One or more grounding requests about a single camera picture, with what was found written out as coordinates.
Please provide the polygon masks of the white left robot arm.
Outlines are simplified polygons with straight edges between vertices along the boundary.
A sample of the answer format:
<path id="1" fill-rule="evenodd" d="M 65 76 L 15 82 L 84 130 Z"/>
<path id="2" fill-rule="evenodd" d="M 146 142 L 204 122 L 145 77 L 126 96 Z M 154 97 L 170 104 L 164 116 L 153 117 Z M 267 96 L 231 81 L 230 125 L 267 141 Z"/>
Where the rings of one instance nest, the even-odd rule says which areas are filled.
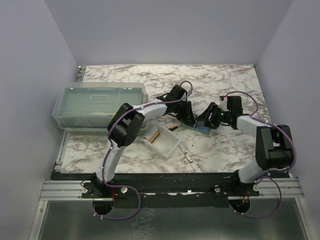
<path id="1" fill-rule="evenodd" d="M 102 160 L 100 171 L 97 171 L 90 180 L 93 191 L 99 197 L 107 197 L 111 188 L 127 188 L 138 193 L 132 186 L 111 185 L 110 181 L 115 177 L 115 171 L 124 150 L 135 141 L 144 122 L 172 113 L 181 122 L 195 122 L 192 104 L 188 100 L 193 93 L 193 85 L 187 80 L 183 83 L 188 83 L 190 90 L 185 90 L 181 84 L 176 84 L 170 92 L 157 96 L 150 102 L 140 105 L 124 103 L 118 109 L 107 127 L 107 152 Z"/>

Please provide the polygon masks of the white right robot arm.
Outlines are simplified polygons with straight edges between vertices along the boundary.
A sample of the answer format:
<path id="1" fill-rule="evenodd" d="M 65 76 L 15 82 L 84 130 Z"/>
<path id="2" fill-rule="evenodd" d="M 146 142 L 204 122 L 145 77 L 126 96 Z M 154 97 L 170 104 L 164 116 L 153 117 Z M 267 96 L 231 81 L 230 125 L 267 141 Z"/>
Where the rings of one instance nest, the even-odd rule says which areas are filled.
<path id="1" fill-rule="evenodd" d="M 237 170 L 238 179 L 230 183 L 230 191 L 241 196 L 254 183 L 269 171 L 286 172 L 296 161 L 291 131 L 287 125 L 275 125 L 243 113 L 240 96 L 221 96 L 220 103 L 210 103 L 207 109 L 197 116 L 210 129 L 221 124 L 255 137 L 255 160 Z"/>

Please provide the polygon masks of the green leather card holder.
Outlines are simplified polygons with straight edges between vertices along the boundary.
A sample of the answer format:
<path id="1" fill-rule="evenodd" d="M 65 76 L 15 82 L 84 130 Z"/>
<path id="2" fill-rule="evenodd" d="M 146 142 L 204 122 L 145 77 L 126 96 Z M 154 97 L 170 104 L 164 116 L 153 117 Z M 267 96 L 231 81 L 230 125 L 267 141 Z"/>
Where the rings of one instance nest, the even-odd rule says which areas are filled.
<path id="1" fill-rule="evenodd" d="M 181 124 L 181 126 L 187 128 L 187 129 L 196 131 L 198 133 L 205 134 L 205 135 L 209 135 L 210 131 L 211 131 L 211 129 L 209 127 L 205 126 L 204 121 L 197 121 L 196 120 L 193 125 L 186 123 L 186 122 L 183 122 Z"/>

